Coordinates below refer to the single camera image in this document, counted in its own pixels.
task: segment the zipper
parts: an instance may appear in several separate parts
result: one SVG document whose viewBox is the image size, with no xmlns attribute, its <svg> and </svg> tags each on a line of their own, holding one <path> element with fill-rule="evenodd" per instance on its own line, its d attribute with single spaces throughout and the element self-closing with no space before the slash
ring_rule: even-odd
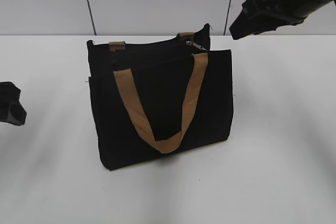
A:
<svg viewBox="0 0 336 224">
<path fill-rule="evenodd" d="M 204 47 L 202 47 L 201 45 L 193 42 L 193 41 L 186 41 L 187 46 L 193 46 L 198 48 L 199 50 L 203 50 L 203 51 L 207 51 Z"/>
</svg>

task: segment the tan tab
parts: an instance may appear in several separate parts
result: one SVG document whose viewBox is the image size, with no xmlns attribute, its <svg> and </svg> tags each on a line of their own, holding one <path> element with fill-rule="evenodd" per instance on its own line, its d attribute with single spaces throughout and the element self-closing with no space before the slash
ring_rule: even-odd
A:
<svg viewBox="0 0 336 224">
<path fill-rule="evenodd" d="M 194 41 L 194 33 L 179 33 L 178 35 L 180 36 L 180 41 Z"/>
<path fill-rule="evenodd" d="M 125 41 L 115 41 L 115 42 L 110 42 L 110 51 L 115 52 L 116 50 L 125 50 L 126 49 L 126 43 Z"/>
</svg>

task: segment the zipper pull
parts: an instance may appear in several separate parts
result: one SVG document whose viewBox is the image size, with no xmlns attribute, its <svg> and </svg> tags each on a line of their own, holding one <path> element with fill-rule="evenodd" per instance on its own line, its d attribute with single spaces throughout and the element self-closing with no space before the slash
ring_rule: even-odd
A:
<svg viewBox="0 0 336 224">
<path fill-rule="evenodd" d="M 207 51 L 204 47 L 202 47 L 201 45 L 193 42 L 193 41 L 186 41 L 187 46 L 193 46 L 198 48 L 199 50 L 203 50 L 203 51 Z"/>
</svg>

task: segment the white wall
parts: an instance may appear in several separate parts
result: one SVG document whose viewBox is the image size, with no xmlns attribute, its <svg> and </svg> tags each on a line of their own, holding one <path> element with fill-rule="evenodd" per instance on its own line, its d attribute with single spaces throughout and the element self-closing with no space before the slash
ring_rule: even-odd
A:
<svg viewBox="0 0 336 224">
<path fill-rule="evenodd" d="M 210 23 L 224 31 L 229 0 L 89 0 L 98 35 L 173 35 Z M 228 27 L 245 0 L 232 0 Z M 0 35 L 93 35 L 86 0 L 0 0 Z M 336 34 L 330 4 L 297 27 L 269 34 Z"/>
<path fill-rule="evenodd" d="M 93 34 L 86 0 L 0 0 L 0 35 Z"/>
</svg>

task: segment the bag handle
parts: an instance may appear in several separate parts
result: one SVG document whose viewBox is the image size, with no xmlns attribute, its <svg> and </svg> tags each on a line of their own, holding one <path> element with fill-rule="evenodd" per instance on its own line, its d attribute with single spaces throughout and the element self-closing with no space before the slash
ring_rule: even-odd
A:
<svg viewBox="0 0 336 224">
<path fill-rule="evenodd" d="M 182 105 L 181 131 L 162 141 L 155 141 L 152 128 L 143 111 L 131 69 L 113 72 L 121 99 L 139 137 L 162 154 L 172 152 L 180 146 L 195 115 L 199 92 L 208 65 L 208 54 L 196 54 L 193 57 L 195 61 L 194 69 L 189 79 Z"/>
</svg>

